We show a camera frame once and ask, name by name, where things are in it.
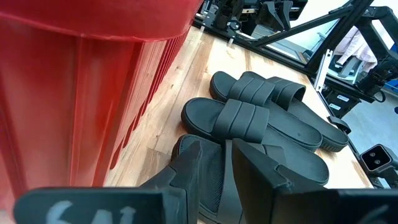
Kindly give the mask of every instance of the red crate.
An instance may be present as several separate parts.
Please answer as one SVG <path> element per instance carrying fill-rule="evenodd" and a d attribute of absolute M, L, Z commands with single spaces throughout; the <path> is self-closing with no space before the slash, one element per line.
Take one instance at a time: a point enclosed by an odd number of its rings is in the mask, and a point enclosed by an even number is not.
<path fill-rule="evenodd" d="M 103 185 L 199 5 L 0 2 L 0 208 L 37 187 Z"/>

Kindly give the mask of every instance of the red plastic crate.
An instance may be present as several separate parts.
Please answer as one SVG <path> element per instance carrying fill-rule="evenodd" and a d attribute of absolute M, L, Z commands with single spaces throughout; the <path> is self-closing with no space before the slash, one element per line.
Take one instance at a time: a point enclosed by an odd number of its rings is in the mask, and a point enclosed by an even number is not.
<path fill-rule="evenodd" d="M 0 2 L 0 208 L 37 187 L 102 186 L 199 5 Z"/>

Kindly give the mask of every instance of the wooden table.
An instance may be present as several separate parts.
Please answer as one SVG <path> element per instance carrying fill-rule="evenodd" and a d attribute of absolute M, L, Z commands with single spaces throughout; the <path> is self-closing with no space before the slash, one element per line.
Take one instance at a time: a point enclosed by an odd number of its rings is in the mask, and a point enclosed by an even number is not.
<path fill-rule="evenodd" d="M 305 75 L 237 45 L 228 47 L 225 41 L 192 27 L 129 145 L 108 174 L 106 186 L 141 185 L 169 163 L 174 144 L 187 133 L 180 118 L 183 105 L 194 97 L 211 98 L 210 79 L 219 70 L 235 78 L 251 70 L 266 78 L 278 76 L 304 84 L 307 91 L 303 102 L 323 119 L 329 116 Z M 325 160 L 330 171 L 326 187 L 372 187 L 348 146 L 338 153 L 322 149 L 316 153 Z"/>

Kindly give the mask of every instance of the black slide sandal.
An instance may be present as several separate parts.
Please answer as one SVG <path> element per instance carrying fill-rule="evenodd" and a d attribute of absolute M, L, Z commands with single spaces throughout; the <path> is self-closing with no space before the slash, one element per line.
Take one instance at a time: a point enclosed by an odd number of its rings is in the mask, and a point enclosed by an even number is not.
<path fill-rule="evenodd" d="M 254 72 L 244 72 L 242 77 L 237 82 L 232 76 L 225 72 L 216 72 L 210 82 L 210 93 L 214 99 L 220 101 L 226 101 L 228 98 L 237 98 L 241 101 L 245 100 L 247 97 L 240 96 L 236 97 L 236 94 L 230 94 L 230 91 L 235 88 L 239 89 L 242 93 L 245 93 L 247 87 L 251 85 L 262 85 L 262 83 L 273 83 L 275 85 L 272 91 L 272 101 L 278 104 L 283 110 L 288 111 L 290 114 L 297 117 L 299 120 L 317 129 L 323 136 L 323 141 L 320 147 L 331 151 L 339 152 L 348 144 L 348 136 L 340 131 L 339 129 L 333 127 L 330 123 L 327 123 L 324 119 L 319 117 L 315 112 L 313 112 L 306 104 L 302 103 L 301 100 L 305 93 L 305 86 L 294 83 L 288 80 L 284 80 L 279 77 L 272 77 L 265 79 L 264 77 L 254 73 Z M 339 124 L 345 126 L 349 129 L 344 121 L 339 120 Z"/>
<path fill-rule="evenodd" d="M 322 135 L 316 129 L 279 108 L 275 103 L 269 107 L 273 110 L 272 114 L 267 108 L 238 100 L 230 99 L 223 103 L 208 98 L 194 98 L 183 107 L 181 119 L 189 133 L 212 141 L 223 142 L 227 139 L 226 136 L 230 135 L 231 138 L 261 143 L 266 129 L 268 136 L 279 136 L 279 141 L 292 141 L 312 152 L 319 148 Z M 269 141 L 272 139 L 266 138 L 263 143 L 272 144 Z"/>
<path fill-rule="evenodd" d="M 199 136 L 186 134 L 174 145 L 172 160 L 186 151 L 195 141 L 200 142 L 203 149 L 202 164 L 205 174 L 199 187 L 201 189 L 199 219 L 205 223 L 245 223 L 233 178 L 232 141 L 227 140 L 223 145 L 219 145 Z M 249 144 L 318 184 L 324 185 L 328 181 L 328 168 L 316 154 L 296 148 L 282 149 L 277 146 Z"/>

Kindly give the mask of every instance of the wooden surface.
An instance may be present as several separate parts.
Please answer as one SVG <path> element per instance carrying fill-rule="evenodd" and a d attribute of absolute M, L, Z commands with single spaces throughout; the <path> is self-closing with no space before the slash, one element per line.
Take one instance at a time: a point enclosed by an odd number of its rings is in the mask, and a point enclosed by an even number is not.
<path fill-rule="evenodd" d="M 278 76 L 304 84 L 307 91 L 303 102 L 323 119 L 329 116 L 305 75 L 237 45 L 228 47 L 225 41 L 192 27 L 140 125 L 131 135 L 129 145 L 109 172 L 106 186 L 141 185 L 169 163 L 174 144 L 187 133 L 180 118 L 183 105 L 194 97 L 211 98 L 210 79 L 219 70 L 235 78 L 251 70 L 266 78 Z M 325 160 L 330 171 L 326 187 L 372 186 L 348 146 L 339 153 L 321 149 L 316 153 Z"/>

